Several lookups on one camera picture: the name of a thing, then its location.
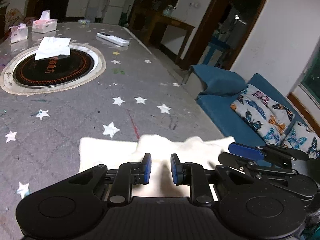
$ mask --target window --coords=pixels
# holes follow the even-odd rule
[[[320,50],[316,54],[301,84],[320,104]]]

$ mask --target wooden table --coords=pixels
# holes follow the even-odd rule
[[[143,16],[151,16],[152,19],[151,19],[151,23],[148,27],[148,31],[147,33],[145,34],[144,38],[143,38],[143,43],[148,45],[150,43],[150,38],[151,38],[151,35],[153,33],[153,30],[154,28],[156,27],[156,24],[158,23],[162,23],[162,24],[165,24],[166,26],[167,25],[172,25],[172,26],[175,26],[177,28],[180,28],[180,29],[183,29],[183,30],[186,30],[187,33],[186,33],[186,36],[184,37],[184,40],[183,40],[183,43],[179,49],[179,52],[177,54],[177,57],[174,61],[175,64],[177,64],[180,60],[180,56],[187,44],[187,41],[191,35],[191,32],[193,31],[194,27],[192,25],[189,25],[185,22],[182,22],[178,19],[175,19],[173,17],[169,17],[169,16],[166,16],[166,15],[163,15],[162,12],[157,12],[157,11],[154,11],[154,10],[151,10],[151,9],[146,9],[146,8],[142,8],[142,7],[136,7],[132,13],[132,17],[131,17],[131,20],[130,20],[130,24],[129,24],[129,28],[130,29],[133,29],[133,25],[134,25],[134,22],[136,20],[136,16],[137,15],[143,15]],[[161,37],[163,37],[164,35],[164,31],[165,29],[163,29],[163,31],[161,32]]]

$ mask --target refrigerator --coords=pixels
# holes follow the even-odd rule
[[[110,0],[102,22],[107,24],[119,24],[125,0]]]

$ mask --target butterfly pattern pillow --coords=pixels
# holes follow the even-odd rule
[[[241,91],[231,108],[265,142],[276,145],[284,139],[284,133],[294,118],[290,109],[269,98],[251,84],[247,84]]]
[[[298,149],[307,153],[310,158],[320,157],[319,137],[301,122],[296,122],[290,130],[282,146]]]

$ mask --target air conditioner remote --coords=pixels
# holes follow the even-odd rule
[[[117,44],[121,47],[128,46],[130,44],[130,41],[127,41],[127,40],[121,39],[117,36],[109,35],[106,33],[97,33],[97,37],[102,38],[106,41],[110,41],[110,42]]]

